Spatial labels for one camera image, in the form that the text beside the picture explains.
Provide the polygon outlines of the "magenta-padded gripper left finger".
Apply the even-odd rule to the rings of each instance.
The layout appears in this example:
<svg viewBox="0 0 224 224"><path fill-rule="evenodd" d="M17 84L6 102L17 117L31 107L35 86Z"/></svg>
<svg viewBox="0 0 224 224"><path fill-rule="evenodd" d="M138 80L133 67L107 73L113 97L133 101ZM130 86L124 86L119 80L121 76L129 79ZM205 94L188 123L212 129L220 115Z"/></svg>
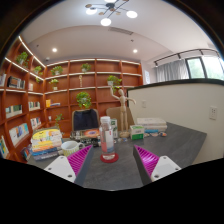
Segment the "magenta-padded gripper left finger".
<svg viewBox="0 0 224 224"><path fill-rule="evenodd" d="M68 157L59 156L45 168L45 171L82 186L93 152L93 146L89 145Z"/></svg>

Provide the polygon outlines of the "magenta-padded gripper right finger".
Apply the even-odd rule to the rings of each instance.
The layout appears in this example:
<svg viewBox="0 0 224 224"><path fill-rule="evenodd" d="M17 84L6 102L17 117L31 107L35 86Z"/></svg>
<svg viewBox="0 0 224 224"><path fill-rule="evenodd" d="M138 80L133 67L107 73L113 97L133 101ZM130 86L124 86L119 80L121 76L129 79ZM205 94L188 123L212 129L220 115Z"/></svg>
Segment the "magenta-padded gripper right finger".
<svg viewBox="0 0 224 224"><path fill-rule="evenodd" d="M138 145L133 147L133 156L144 185L180 170L168 156L159 157Z"/></svg>

